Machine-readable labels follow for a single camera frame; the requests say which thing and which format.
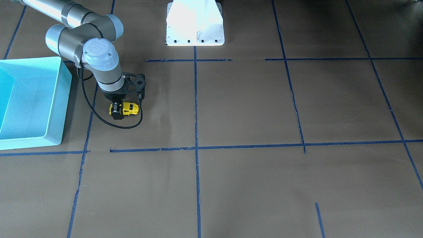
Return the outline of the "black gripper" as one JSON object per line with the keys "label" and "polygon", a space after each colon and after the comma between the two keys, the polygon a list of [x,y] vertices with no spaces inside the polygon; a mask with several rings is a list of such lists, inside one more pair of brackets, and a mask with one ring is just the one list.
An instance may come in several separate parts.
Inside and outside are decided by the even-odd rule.
{"label": "black gripper", "polygon": [[105,91],[102,90],[103,95],[106,99],[112,102],[111,104],[111,116],[114,120],[122,120],[122,102],[129,93],[128,90],[116,90],[116,91]]}

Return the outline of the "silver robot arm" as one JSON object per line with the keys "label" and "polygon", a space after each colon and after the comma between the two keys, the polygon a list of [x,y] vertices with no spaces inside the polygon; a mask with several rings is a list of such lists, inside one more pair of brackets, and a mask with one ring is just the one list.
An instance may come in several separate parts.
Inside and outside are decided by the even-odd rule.
{"label": "silver robot arm", "polygon": [[121,20],[115,15],[99,15],[70,0],[19,2],[59,21],[45,35],[47,47],[77,68],[91,71],[112,103],[113,119],[121,120],[128,87],[113,45],[124,32]]}

